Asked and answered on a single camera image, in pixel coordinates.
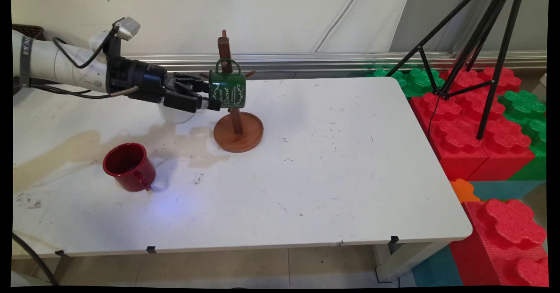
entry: red mug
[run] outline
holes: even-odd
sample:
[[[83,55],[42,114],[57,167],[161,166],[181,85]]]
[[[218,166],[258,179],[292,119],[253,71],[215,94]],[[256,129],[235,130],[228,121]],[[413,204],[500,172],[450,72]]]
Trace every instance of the red mug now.
[[[146,148],[138,143],[125,143],[109,151],[103,160],[103,170],[130,192],[149,191],[156,179],[156,169]]]

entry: robotic arm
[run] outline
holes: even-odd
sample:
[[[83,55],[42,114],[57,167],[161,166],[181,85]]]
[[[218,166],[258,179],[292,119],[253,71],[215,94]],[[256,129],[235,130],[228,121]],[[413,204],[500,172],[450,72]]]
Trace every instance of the robotic arm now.
[[[132,18],[121,18],[112,24],[110,31],[92,37],[90,49],[61,43],[58,38],[53,38],[53,42],[34,41],[12,30],[14,77],[20,77],[22,87],[36,87],[59,94],[65,91],[34,83],[34,80],[42,79],[47,84],[69,84],[106,93],[103,96],[90,96],[86,92],[68,92],[86,98],[126,94],[129,98],[163,103],[164,106],[186,112],[206,108],[220,110],[220,102],[198,94],[208,93],[209,90],[208,83],[200,78],[179,73],[168,74],[162,66],[120,56],[121,40],[130,40],[139,29],[140,24]]]

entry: green mug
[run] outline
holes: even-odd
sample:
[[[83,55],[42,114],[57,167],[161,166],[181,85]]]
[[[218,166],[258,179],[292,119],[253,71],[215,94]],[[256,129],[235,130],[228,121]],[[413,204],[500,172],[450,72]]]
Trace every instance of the green mug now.
[[[229,61],[238,67],[238,73],[218,72],[218,66],[223,61]],[[245,75],[239,64],[232,59],[222,58],[216,62],[216,71],[210,70],[208,78],[210,84],[210,100],[218,101],[222,108],[245,107]]]

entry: wooden base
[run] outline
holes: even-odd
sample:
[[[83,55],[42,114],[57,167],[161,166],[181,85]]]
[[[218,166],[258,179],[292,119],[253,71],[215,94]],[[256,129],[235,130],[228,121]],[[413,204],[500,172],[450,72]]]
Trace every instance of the wooden base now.
[[[222,117],[214,127],[214,139],[228,152],[247,152],[256,147],[263,138],[264,126],[260,119],[248,112],[240,114],[243,123],[242,134],[235,134],[231,114]]]

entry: red mug handle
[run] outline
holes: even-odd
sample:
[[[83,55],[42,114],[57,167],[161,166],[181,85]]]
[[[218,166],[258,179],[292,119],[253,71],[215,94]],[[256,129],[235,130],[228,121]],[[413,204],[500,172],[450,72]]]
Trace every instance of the red mug handle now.
[[[136,177],[140,181],[140,183],[144,185],[144,188],[146,188],[147,191],[152,190],[152,186],[150,185],[150,183],[148,183],[148,181],[144,179],[144,177],[142,176],[142,174],[140,174],[139,171],[137,170],[134,171],[134,177]]]

